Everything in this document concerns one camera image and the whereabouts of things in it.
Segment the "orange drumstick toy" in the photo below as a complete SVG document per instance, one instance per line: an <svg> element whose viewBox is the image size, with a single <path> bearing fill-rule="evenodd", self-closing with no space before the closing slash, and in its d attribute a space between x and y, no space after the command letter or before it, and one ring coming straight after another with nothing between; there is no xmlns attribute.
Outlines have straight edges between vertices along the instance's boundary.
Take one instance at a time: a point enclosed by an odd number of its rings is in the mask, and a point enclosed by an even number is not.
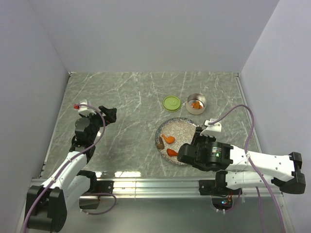
<svg viewBox="0 0 311 233"><path fill-rule="evenodd" d="M167 155L168 155L169 157L178 156L178 153L177 153L176 151L172 150L172 149L167 149L166 152L167 152Z"/></svg>

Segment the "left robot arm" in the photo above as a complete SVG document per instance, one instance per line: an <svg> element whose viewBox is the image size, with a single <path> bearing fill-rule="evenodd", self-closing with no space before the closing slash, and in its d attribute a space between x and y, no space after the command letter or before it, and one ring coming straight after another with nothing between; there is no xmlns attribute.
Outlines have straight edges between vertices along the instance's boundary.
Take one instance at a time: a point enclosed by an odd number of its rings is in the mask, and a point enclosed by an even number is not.
<svg viewBox="0 0 311 233"><path fill-rule="evenodd" d="M86 101L74 105L80 118L75 122L71 147L60 167L41 185L32 185L26 195L22 232L28 229L58 233L62 230L70 207L82 195L112 197L113 181L101 182L95 172L83 168L88 164L101 140L98 132L116 122L117 109L95 108Z"/></svg>

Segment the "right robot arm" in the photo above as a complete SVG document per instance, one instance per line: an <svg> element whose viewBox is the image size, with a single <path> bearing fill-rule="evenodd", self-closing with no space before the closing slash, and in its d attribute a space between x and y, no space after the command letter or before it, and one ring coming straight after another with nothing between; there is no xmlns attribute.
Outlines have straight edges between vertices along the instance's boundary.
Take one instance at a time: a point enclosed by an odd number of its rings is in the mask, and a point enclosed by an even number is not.
<svg viewBox="0 0 311 233"><path fill-rule="evenodd" d="M253 187L278 187L282 193L299 195L306 188L300 153L246 153L239 147L202 134L200 127L196 128L192 142L180 147L177 159L198 170L216 173L213 180L199 181L202 196L237 195L243 188Z"/></svg>

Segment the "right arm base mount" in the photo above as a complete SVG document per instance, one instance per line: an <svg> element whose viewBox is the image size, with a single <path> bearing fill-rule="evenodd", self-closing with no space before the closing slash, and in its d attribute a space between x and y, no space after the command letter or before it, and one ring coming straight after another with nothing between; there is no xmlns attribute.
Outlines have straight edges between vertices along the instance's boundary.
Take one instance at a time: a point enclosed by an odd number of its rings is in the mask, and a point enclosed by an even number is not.
<svg viewBox="0 0 311 233"><path fill-rule="evenodd" d="M232 189L228 187L228 182L225 180L228 176L228 171L216 172L213 180L199 180L199 193L201 196L211 196L212 205L216 212L222 211L225 214L233 210L234 200L233 195L238 195L236 202L240 200L242 189Z"/></svg>

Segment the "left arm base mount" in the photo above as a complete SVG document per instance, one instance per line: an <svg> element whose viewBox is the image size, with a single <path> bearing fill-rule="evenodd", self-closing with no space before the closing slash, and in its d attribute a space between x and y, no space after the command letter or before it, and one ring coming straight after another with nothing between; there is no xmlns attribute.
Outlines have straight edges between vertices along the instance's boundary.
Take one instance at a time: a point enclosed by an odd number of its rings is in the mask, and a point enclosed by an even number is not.
<svg viewBox="0 0 311 233"><path fill-rule="evenodd" d="M90 188L82 196L96 197L96 199L94 200L79 199L79 207L82 212L89 215L101 215L108 213L115 207L117 203L117 198L113 194L114 181L98 180L95 172L86 170L80 170L78 176L83 176L90 179ZM114 199L112 206L103 212L99 213L88 212L87 210L95 210L99 207L101 197L112 197Z"/></svg>

